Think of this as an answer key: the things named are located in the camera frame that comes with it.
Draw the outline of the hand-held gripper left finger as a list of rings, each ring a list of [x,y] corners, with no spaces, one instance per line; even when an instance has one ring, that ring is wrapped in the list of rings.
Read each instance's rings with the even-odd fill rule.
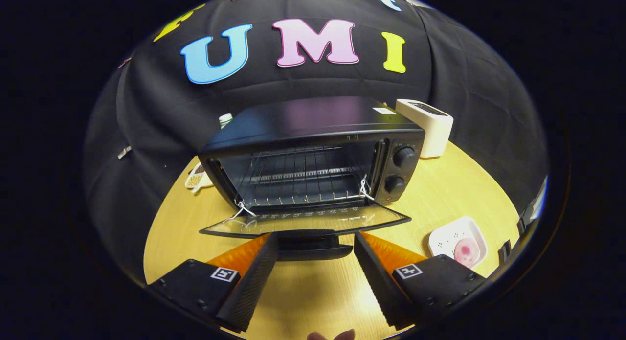
[[[266,233],[209,262],[190,258],[148,289],[191,318],[245,332],[279,256],[278,248],[277,235]]]

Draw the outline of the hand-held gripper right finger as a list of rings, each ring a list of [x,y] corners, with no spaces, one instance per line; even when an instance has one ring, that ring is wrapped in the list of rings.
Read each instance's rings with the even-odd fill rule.
[[[385,320],[397,330],[454,313],[486,279],[446,255],[427,258],[364,231],[354,253]]]

